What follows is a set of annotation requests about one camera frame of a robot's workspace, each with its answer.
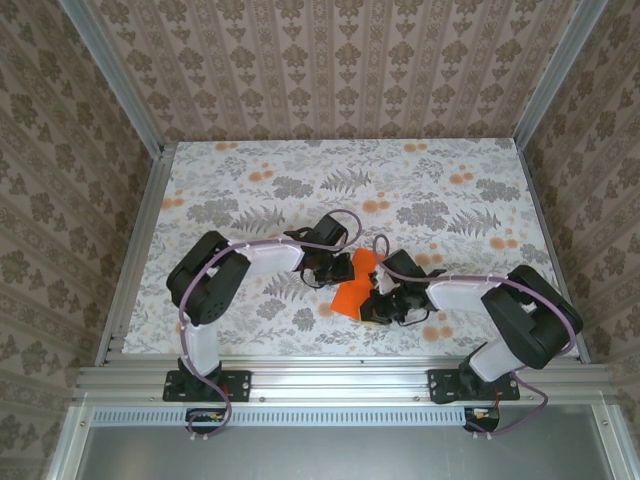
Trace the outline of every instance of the patterned wallpaper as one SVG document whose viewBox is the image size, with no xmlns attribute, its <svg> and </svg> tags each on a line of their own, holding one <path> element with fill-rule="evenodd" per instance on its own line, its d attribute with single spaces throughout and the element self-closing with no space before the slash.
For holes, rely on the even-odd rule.
<svg viewBox="0 0 640 480">
<path fill-rule="evenodd" d="M 0 478 L 31 479 L 93 363 L 150 159 L 55 0 L 0 19 Z"/>
<path fill-rule="evenodd" d="M 640 439 L 640 1 L 610 0 L 526 158 L 595 361 Z"/>
<path fill-rule="evenodd" d="M 164 140 L 510 137 L 578 0 L 90 0 Z"/>
</svg>

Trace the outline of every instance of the orange fabric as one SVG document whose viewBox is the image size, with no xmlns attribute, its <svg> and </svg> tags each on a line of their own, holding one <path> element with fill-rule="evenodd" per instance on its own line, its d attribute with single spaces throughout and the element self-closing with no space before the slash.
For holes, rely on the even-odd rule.
<svg viewBox="0 0 640 480">
<path fill-rule="evenodd" d="M 376 259 L 371 250 L 359 248 L 351 262 L 355 278 L 340 285 L 331 303 L 331 310 L 360 320 L 360 306 L 369 298 L 369 291 L 373 288 L 369 274 L 376 268 Z"/>
</svg>

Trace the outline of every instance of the floor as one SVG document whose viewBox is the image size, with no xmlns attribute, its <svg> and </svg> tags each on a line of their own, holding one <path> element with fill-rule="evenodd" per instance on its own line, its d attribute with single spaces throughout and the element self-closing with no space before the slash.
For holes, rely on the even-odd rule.
<svg viewBox="0 0 640 480">
<path fill-rule="evenodd" d="M 525 263 L 557 284 L 511 139 L 181 143 L 123 351 L 179 352 L 165 281 L 205 232 L 274 237 L 313 226 L 333 208 L 362 218 L 358 246 L 386 233 L 392 250 L 406 249 L 427 273 L 506 274 Z M 220 350 L 467 355 L 495 335 L 487 316 L 458 311 L 408 328 L 364 325 L 332 312 L 334 295 L 305 287 L 297 274 L 251 277 L 219 320 Z"/>
</svg>

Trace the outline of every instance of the metal bar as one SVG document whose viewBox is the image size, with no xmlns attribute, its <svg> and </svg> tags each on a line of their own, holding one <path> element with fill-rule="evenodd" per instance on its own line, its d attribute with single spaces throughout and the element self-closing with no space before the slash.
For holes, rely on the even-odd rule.
<svg viewBox="0 0 640 480">
<path fill-rule="evenodd" d="M 101 365 L 105 362 L 112 335 L 126 330 L 131 320 L 131 313 L 133 312 L 140 279 L 144 272 L 149 246 L 153 238 L 154 226 L 162 206 L 164 190 L 171 174 L 171 165 L 173 164 L 175 152 L 175 144 L 167 145 L 160 161 L 154 162 L 151 167 L 147 187 L 140 204 L 136 224 L 133 227 L 127 255 L 124 259 L 120 279 L 118 280 L 100 347 L 96 355 L 96 365 Z"/>
<path fill-rule="evenodd" d="M 540 204 L 540 199 L 538 198 L 538 194 L 536 193 L 535 186 L 533 185 L 533 180 L 531 179 L 531 172 L 529 172 L 529 166 L 527 165 L 527 161 L 524 158 L 524 152 L 522 151 L 522 149 L 517 144 L 516 144 L 516 148 L 518 149 L 518 156 L 520 157 L 520 164 L 522 165 L 522 171 L 524 172 L 524 177 L 527 180 L 529 193 L 531 194 L 531 199 L 533 200 L 533 206 L 536 209 L 536 215 L 538 216 L 538 223 L 540 224 L 540 228 L 542 229 L 542 236 L 544 237 L 544 243 L 547 245 L 549 258 L 551 259 L 551 265 L 553 265 L 553 271 L 555 272 L 556 278 L 558 279 L 558 286 L 560 287 L 560 293 L 562 293 L 562 296 L 564 298 L 570 301 L 571 295 L 569 294 L 567 283 L 565 282 L 564 275 L 562 274 L 562 268 L 560 267 L 558 254 L 556 253 L 556 249 L 553 246 L 553 240 L 551 239 L 551 234 L 549 233 L 549 227 L 547 226 L 547 222 L 544 218 L 544 213 L 542 212 L 542 205 Z M 584 363 L 591 363 L 591 356 L 589 355 L 589 350 L 587 349 L 587 344 L 584 341 L 584 336 L 582 335 L 582 332 L 576 335 L 576 346 L 578 348 L 578 354 L 580 355 L 580 360 L 582 360 L 582 362 Z"/>
<path fill-rule="evenodd" d="M 69 407 L 47 480 L 73 480 L 76 478 L 92 418 L 92 407 Z"/>
<path fill-rule="evenodd" d="M 187 407 L 97 407 L 92 427 L 186 426 Z M 462 407 L 265 407 L 260 410 L 237 405 L 229 422 L 232 427 L 338 427 L 338 426 L 462 426 Z M 194 426 L 212 423 L 193 422 Z"/>
<path fill-rule="evenodd" d="M 551 105 L 560 85 L 567 77 L 573 62 L 606 4 L 607 0 L 589 0 L 578 4 L 576 12 L 513 132 L 513 138 L 519 148 L 524 149 L 531 140 L 536 127 Z"/>
<path fill-rule="evenodd" d="M 615 480 L 640 479 L 640 462 L 619 405 L 594 405 L 593 416 Z"/>
<path fill-rule="evenodd" d="M 104 78 L 116 95 L 118 103 L 147 147 L 151 158 L 157 161 L 164 143 L 162 134 L 149 116 L 144 99 L 138 96 L 124 65 L 116 57 L 115 49 L 107 40 L 100 22 L 91 11 L 89 2 L 61 0 L 60 3 L 89 49 L 93 60 L 100 67 Z"/>
<path fill-rule="evenodd" d="M 176 356 L 147 358 L 144 362 L 123 360 L 102 368 L 81 369 L 73 402 L 105 406 L 171 405 L 162 402 L 162 391 L 167 371 L 176 368 L 175 360 Z M 251 359 L 229 356 L 223 358 L 223 364 L 227 369 L 253 372 L 250 404 L 255 406 L 266 403 L 271 406 L 400 406 L 414 402 L 434 405 L 429 399 L 426 372 L 433 368 L 456 368 L 461 360 L 459 357 Z M 557 360 L 544 370 L 523 370 L 521 377 L 545 391 L 551 403 L 592 405 L 602 403 L 603 398 L 606 401 L 613 398 L 604 365 Z M 535 394 L 523 390 L 522 395 L 519 404 L 540 402 Z"/>
</svg>

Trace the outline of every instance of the robotic arm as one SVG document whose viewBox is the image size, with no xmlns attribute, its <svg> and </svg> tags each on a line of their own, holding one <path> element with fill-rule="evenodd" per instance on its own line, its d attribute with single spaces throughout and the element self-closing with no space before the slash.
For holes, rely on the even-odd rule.
<svg viewBox="0 0 640 480">
<path fill-rule="evenodd" d="M 196 372 L 190 371 L 191 367 L 216 385 L 233 381 L 229 377 L 221 380 L 215 321 L 225 313 L 245 276 L 295 271 L 300 272 L 304 281 L 304 272 L 311 270 L 316 288 L 354 278 L 349 253 L 340 253 L 346 243 L 347 230 L 330 215 L 325 215 L 314 228 L 285 232 L 285 235 L 289 237 L 286 240 L 251 242 L 236 248 L 220 258 L 211 266 L 213 271 L 207 271 L 194 284 L 185 306 L 190 323 L 183 326 L 190 362 L 185 361 L 183 354 L 177 373 L 180 373 L 182 391 L 195 392 L 195 397 L 187 399 L 184 393 L 179 393 L 183 400 L 219 398 L 197 378 Z M 209 232 L 176 266 L 167 279 L 176 306 L 183 303 L 199 272 L 230 243 L 218 232 Z M 407 316 L 417 310 L 425 312 L 424 319 L 430 312 L 450 309 L 491 317 L 500 333 L 498 338 L 472 352 L 457 369 L 427 372 L 430 397 L 435 403 L 494 400 L 496 392 L 505 400 L 518 399 L 518 388 L 511 381 L 510 373 L 525 366 L 544 368 L 569 342 L 569 329 L 574 334 L 582 329 L 582 320 L 573 307 L 531 267 L 521 265 L 502 281 L 494 277 L 482 277 L 474 282 L 455 276 L 439 277 L 444 272 L 434 270 L 427 275 L 405 250 L 398 250 L 371 274 L 374 288 L 360 308 L 361 320 L 381 325 L 392 322 L 409 325 L 413 322 L 407 322 Z M 524 286 L 531 295 L 513 285 Z M 175 388 L 171 373 L 167 385 Z M 233 397 L 233 394 L 227 392 L 227 396 Z M 248 392 L 244 392 L 244 396 L 244 400 L 248 400 Z M 165 388 L 165 400 L 169 399 Z"/>
<path fill-rule="evenodd" d="M 297 241 L 320 246 L 336 246 L 346 239 L 347 229 L 330 215 L 325 215 L 313 228 L 285 232 Z M 171 300 L 179 306 L 189 285 L 198 272 L 216 253 L 228 247 L 229 242 L 220 233 L 208 232 L 173 269 L 167 279 Z M 190 323 L 184 328 L 187 350 L 193 366 L 209 380 L 218 383 L 221 372 L 218 354 L 216 320 L 229 308 L 236 291 L 246 276 L 273 272 L 300 272 L 311 270 L 318 286 L 334 285 L 353 280 L 353 265 L 349 253 L 329 251 L 307 246 L 268 241 L 263 245 L 248 245 L 225 255 L 213 265 L 187 299 L 185 312 Z M 187 362 L 179 361 L 180 371 L 189 375 Z"/>
<path fill-rule="evenodd" d="M 443 278 L 435 282 L 396 280 L 387 273 L 404 277 L 435 278 L 444 270 L 427 275 L 409 254 L 398 250 L 382 262 L 371 277 L 376 289 L 360 308 L 362 320 L 388 325 L 405 324 L 412 309 L 428 312 L 463 310 L 488 314 L 500 337 L 472 352 L 457 370 L 431 370 L 431 400 L 444 404 L 458 400 L 492 400 L 496 389 L 503 398 L 517 396 L 510 372 L 523 367 L 544 368 L 569 342 L 566 326 L 547 305 L 503 282 L 469 282 Z M 546 298 L 569 320 L 575 334 L 582 330 L 582 319 L 533 268 L 520 265 L 507 279 L 528 287 Z"/>
</svg>

